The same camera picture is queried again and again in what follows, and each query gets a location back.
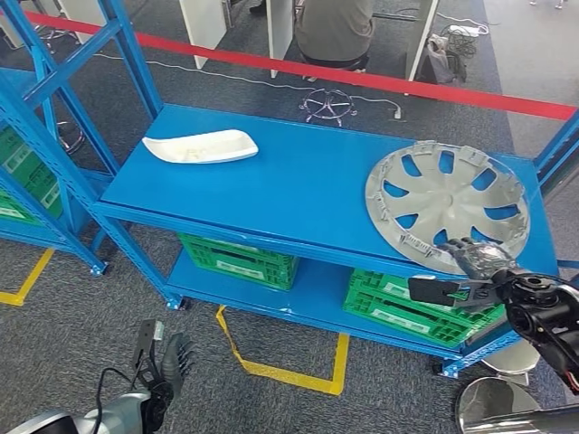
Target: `green plastic crate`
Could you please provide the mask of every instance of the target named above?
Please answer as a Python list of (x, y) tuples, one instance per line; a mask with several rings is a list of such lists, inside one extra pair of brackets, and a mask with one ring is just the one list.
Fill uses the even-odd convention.
[(11, 127), (0, 131), (0, 165), (5, 163), (23, 144), (24, 140)]
[(38, 224), (32, 214), (23, 206), (13, 200), (4, 190), (0, 190), (0, 219)]
[[(62, 214), (56, 177), (11, 127), (0, 132), (0, 164), (53, 217)], [(38, 223), (26, 208), (4, 191), (0, 193), (0, 218)]]
[(504, 313), (503, 305), (472, 313), (413, 301), (404, 278), (360, 269), (350, 278), (343, 309), (448, 347), (464, 342)]
[(177, 233), (198, 267), (244, 278), (272, 288), (289, 290), (299, 258), (226, 241)]

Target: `shelf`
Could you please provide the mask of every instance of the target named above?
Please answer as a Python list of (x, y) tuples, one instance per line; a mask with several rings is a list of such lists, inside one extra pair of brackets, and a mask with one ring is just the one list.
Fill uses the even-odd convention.
[[(98, 172), (82, 170), (82, 173), (98, 192), (103, 191), (110, 181), (108, 175)], [(91, 217), (74, 198), (70, 198), (69, 201), (72, 221), (70, 228), (76, 235), (90, 222)], [(68, 226), (68, 218), (64, 212), (58, 220), (63, 225)], [(42, 225), (0, 219), (0, 238), (73, 252), (69, 249), (66, 239), (61, 240), (51, 230)]]
[(421, 353), (458, 358), (458, 349), (436, 346), (348, 314), (342, 310), (352, 269), (302, 259), (294, 287), (277, 291), (263, 285), (196, 267), (184, 250), (168, 277), (170, 291), (196, 299), (274, 316), (308, 326), (402, 346)]
[[(403, 258), (383, 239), (366, 210), (364, 186), (370, 170), (412, 140), (169, 104), (146, 135), (179, 137), (228, 128), (247, 132), (260, 152), (226, 164), (176, 165), (139, 143), (95, 206), (110, 217), (171, 231), (402, 277), (448, 278)], [(521, 264), (556, 273), (532, 162), (493, 156), (510, 167), (530, 192), (531, 231), (519, 258)]]
[(24, 94), (36, 82), (36, 75), (32, 71), (0, 68), (0, 74), (2, 74), (20, 95)]

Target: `yellow floor marking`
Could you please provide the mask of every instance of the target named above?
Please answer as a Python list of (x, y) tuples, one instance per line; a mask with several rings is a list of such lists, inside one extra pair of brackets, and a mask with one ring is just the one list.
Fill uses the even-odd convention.
[(42, 256), (38, 259), (38, 262), (37, 262), (32, 271), (30, 272), (30, 275), (26, 278), (24, 283), (20, 287), (18, 292), (16, 294), (0, 292), (0, 303), (5, 303), (14, 306), (23, 306), (26, 296), (27, 296), (28, 293), (30, 292), (30, 289), (32, 289), (34, 284), (36, 283), (36, 280), (38, 278), (38, 276), (40, 276), (40, 273), (42, 273), (42, 270), (45, 269), (45, 267), (48, 263), (48, 261), (53, 257), (54, 253), (54, 249), (45, 250), (45, 252), (42, 253)]
[(244, 359), (241, 356), (237, 346), (233, 342), (229, 328), (227, 328), (227, 323), (223, 317), (224, 309), (225, 306), (220, 306), (215, 317), (221, 328), (223, 329), (223, 332), (227, 336), (227, 339), (229, 339), (233, 355), (235, 355), (236, 358), (237, 358), (237, 360), (248, 373), (312, 389), (313, 391), (330, 393), (331, 395), (340, 395), (343, 390), (344, 379), (346, 378), (347, 348), (350, 345), (349, 335), (343, 333), (340, 333), (338, 335), (338, 343), (336, 346), (336, 356), (334, 360), (334, 372), (331, 380), (311, 377), (303, 373), (294, 373), (285, 369), (276, 368), (274, 366), (268, 366), (261, 363), (249, 362)]

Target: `red barrier tape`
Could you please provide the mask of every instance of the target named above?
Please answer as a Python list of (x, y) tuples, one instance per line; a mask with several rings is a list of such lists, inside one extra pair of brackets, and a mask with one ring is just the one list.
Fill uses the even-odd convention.
[[(70, 30), (81, 33), (96, 33), (100, 27), (94, 24), (81, 23), (53, 17), (34, 12), (25, 12), (29, 20), (36, 24), (44, 24), (59, 29)], [(351, 71), (335, 70), (320, 66), (308, 65), (296, 61), (279, 61), (244, 52), (226, 52), (224, 50), (211, 50), (208, 48), (189, 45), (186, 42), (171, 41), (170, 39), (152, 36), (147, 33), (135, 32), (139, 44), (143, 47), (157, 48), (168, 52), (178, 52), (186, 55), (207, 57), (214, 61), (225, 61), (252, 68), (265, 70), (276, 70), (294, 75), (306, 75), (320, 79), (337, 81), (340, 83), (353, 84), (366, 88), (387, 90), (396, 93), (408, 93), (417, 97), (439, 99), (442, 101), (467, 104), (485, 109), (496, 109), (523, 113), (526, 115), (541, 116), (543, 118), (567, 120), (573, 115), (577, 108), (553, 102), (537, 101), (507, 97), (477, 90), (466, 90), (451, 88), (448, 86), (433, 85), (417, 81), (395, 79), (383, 75), (359, 74)]]

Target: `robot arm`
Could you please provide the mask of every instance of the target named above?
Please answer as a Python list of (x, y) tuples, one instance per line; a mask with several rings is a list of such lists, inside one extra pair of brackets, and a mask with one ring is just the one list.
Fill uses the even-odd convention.
[[(579, 395), (579, 290), (562, 278), (522, 269), (496, 244), (462, 239), (443, 247), (473, 280), (411, 278), (411, 298), (465, 308), (504, 303), (513, 330)], [(454, 297), (462, 290), (467, 290), (468, 298)]]
[[(155, 358), (155, 345), (162, 338), (163, 326), (155, 320), (143, 321), (132, 367), (133, 380), (113, 368), (101, 373), (97, 388), (97, 408), (85, 416), (73, 417), (62, 411), (49, 411), (28, 420), (8, 434), (150, 434), (159, 429), (165, 412), (178, 398), (190, 371), (191, 342), (183, 334), (173, 335), (161, 366)], [(130, 391), (103, 406), (100, 391), (107, 372), (117, 373), (131, 383)], [(139, 381), (140, 389), (134, 390)]]

